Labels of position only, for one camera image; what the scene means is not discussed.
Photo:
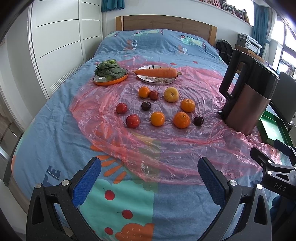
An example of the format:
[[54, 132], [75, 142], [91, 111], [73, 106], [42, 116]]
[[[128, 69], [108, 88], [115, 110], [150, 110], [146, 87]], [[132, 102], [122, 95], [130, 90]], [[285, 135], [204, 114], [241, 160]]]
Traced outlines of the pink plastic sheet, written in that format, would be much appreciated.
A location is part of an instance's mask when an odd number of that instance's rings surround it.
[[[138, 90], [144, 83], [133, 72], [149, 65], [149, 61], [134, 56], [119, 64], [130, 71], [125, 81], [108, 87], [87, 82], [74, 96], [70, 111], [93, 147], [123, 161], [139, 178], [170, 184], [201, 184], [197, 171], [201, 157], [207, 157], [229, 179], [253, 175], [260, 171], [250, 157], [253, 147], [276, 163], [281, 162], [280, 152], [263, 143], [257, 129], [245, 136], [229, 128], [218, 116], [218, 110], [225, 103], [218, 90], [225, 64], [214, 67], [214, 62], [210, 61], [203, 68], [196, 60], [179, 64], [177, 69], [182, 74], [173, 83], [180, 94], [178, 101], [169, 103], [160, 97], [152, 102], [149, 111], [140, 107], [143, 100]], [[184, 99], [192, 99], [195, 110], [185, 112], [191, 122], [187, 128], [180, 129], [173, 124], [173, 118], [176, 113], [184, 112], [181, 109]], [[121, 102], [128, 107], [125, 114], [116, 112]], [[165, 115], [162, 126], [151, 124], [151, 114], [157, 111]], [[137, 128], [126, 125], [126, 118], [132, 114], [139, 116]], [[196, 116], [204, 118], [202, 126], [193, 124]]]

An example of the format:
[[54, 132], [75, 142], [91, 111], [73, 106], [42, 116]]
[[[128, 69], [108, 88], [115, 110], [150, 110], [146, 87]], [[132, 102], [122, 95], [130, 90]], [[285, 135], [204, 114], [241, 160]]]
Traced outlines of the dark plum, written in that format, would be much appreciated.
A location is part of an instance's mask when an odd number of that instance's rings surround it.
[[141, 108], [143, 111], [148, 111], [151, 109], [151, 103], [149, 101], [144, 101], [142, 104], [141, 104]]
[[204, 118], [202, 116], [196, 116], [196, 117], [194, 117], [193, 124], [195, 126], [202, 126], [203, 123], [204, 123]]

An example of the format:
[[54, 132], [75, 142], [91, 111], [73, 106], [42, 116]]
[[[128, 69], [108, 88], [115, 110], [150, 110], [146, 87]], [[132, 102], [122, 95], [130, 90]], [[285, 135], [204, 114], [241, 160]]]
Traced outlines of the mandarin front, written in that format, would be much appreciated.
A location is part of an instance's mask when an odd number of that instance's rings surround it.
[[178, 112], [173, 118], [173, 124], [180, 129], [187, 128], [190, 122], [190, 117], [185, 112]]

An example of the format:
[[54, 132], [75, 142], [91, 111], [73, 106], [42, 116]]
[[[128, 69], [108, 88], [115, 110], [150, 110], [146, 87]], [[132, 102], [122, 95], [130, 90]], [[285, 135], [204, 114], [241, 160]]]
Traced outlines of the wooden headboard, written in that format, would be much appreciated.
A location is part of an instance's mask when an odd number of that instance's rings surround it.
[[217, 27], [196, 20], [165, 15], [129, 15], [115, 18], [117, 31], [168, 29], [199, 36], [215, 46]]

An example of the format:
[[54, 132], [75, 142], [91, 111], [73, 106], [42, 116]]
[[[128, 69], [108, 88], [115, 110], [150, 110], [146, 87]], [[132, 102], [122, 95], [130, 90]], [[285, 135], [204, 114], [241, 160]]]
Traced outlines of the smooth orange front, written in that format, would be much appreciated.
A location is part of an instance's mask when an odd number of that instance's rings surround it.
[[162, 112], [154, 112], [151, 114], [151, 124], [153, 126], [162, 126], [165, 122], [165, 115]]

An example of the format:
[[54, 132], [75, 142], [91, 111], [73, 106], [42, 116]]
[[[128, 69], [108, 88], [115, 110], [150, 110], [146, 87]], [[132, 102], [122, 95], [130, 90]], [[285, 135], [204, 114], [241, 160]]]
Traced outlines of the black backpack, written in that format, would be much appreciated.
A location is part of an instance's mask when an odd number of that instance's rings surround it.
[[216, 49], [219, 52], [219, 56], [221, 59], [229, 65], [232, 53], [233, 53], [233, 48], [232, 46], [225, 40], [218, 40], [216, 43]]

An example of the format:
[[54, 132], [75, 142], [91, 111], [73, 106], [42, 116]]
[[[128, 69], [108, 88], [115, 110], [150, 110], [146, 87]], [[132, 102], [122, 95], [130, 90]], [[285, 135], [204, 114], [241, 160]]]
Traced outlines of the white wardrobe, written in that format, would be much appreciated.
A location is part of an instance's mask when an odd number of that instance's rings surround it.
[[46, 99], [93, 58], [102, 39], [101, 1], [33, 1], [28, 41]]

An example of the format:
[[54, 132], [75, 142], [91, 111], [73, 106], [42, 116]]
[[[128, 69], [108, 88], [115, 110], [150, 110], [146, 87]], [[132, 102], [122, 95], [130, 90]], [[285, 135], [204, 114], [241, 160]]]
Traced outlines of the yellow apple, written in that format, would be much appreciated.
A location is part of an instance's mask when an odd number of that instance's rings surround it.
[[174, 87], [168, 87], [164, 92], [164, 99], [167, 102], [176, 102], [179, 99], [179, 92]]

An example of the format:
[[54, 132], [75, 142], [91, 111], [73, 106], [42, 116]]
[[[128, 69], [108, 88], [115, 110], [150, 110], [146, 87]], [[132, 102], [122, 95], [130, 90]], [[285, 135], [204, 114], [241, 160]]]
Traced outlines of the blue patterned bed cover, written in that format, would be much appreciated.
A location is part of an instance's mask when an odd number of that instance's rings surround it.
[[[102, 240], [197, 240], [219, 211], [203, 182], [170, 184], [139, 178], [123, 161], [93, 147], [70, 111], [78, 90], [93, 82], [97, 64], [110, 59], [119, 64], [134, 56], [145, 58], [149, 65], [177, 71], [186, 60], [198, 61], [201, 68], [210, 61], [214, 67], [225, 64], [217, 50], [198, 36], [166, 29], [109, 34], [95, 56], [69, 77], [36, 115], [16, 148], [13, 177], [30, 198], [35, 184], [57, 185], [72, 178], [92, 157], [98, 157], [101, 173], [79, 210]], [[158, 91], [159, 98], [173, 87], [173, 83], [143, 83], [150, 91]], [[260, 168], [256, 174], [235, 180], [254, 186], [261, 178]]]

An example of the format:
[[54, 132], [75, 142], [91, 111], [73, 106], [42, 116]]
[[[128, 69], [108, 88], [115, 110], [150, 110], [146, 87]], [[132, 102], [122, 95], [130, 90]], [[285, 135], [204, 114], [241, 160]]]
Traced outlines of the grey chair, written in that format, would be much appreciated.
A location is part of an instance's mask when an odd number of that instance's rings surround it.
[[292, 119], [295, 116], [295, 79], [292, 76], [280, 73], [270, 105], [289, 132], [293, 127]]

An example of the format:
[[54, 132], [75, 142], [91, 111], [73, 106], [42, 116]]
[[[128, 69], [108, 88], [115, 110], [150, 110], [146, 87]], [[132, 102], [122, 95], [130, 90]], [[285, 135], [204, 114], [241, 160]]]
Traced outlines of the small red apple top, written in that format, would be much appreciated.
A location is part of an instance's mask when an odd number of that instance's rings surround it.
[[156, 90], [152, 90], [150, 93], [149, 93], [149, 98], [151, 100], [158, 100], [159, 99], [159, 92], [156, 91]]

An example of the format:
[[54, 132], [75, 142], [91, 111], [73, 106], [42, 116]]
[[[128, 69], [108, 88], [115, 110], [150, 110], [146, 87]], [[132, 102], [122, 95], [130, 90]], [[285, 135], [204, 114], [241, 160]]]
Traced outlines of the row of books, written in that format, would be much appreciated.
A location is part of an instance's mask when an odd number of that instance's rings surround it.
[[239, 10], [235, 6], [230, 5], [227, 1], [223, 0], [199, 0], [203, 3], [210, 4], [222, 10], [225, 10], [232, 15], [240, 18], [241, 20], [245, 21], [246, 23], [250, 24], [247, 11], [245, 9]]

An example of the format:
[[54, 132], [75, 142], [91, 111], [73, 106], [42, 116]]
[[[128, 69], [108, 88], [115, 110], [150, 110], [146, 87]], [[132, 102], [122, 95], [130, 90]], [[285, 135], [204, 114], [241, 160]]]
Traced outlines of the blue curtain right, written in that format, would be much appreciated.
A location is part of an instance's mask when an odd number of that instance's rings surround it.
[[262, 57], [269, 40], [267, 39], [269, 24], [269, 9], [257, 3], [254, 6], [254, 25], [252, 37], [261, 45], [259, 56]]

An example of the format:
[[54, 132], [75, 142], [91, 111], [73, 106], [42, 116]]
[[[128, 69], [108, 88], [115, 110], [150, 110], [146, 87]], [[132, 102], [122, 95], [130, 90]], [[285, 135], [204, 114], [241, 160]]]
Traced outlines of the green metal tray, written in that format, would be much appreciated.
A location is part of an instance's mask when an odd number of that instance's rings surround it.
[[293, 146], [284, 122], [269, 111], [263, 113], [257, 123], [257, 128], [263, 143], [273, 146], [274, 141], [279, 140], [287, 146]]

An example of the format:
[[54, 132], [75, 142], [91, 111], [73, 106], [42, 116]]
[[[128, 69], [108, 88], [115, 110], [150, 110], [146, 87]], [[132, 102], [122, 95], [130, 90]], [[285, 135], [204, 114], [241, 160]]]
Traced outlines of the mandarin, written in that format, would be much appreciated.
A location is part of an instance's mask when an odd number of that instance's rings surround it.
[[191, 113], [195, 110], [195, 102], [192, 99], [184, 99], [181, 102], [181, 109], [184, 112]]
[[190, 117], [185, 112], [178, 112], [173, 118], [173, 124], [180, 129], [187, 128], [190, 122]]

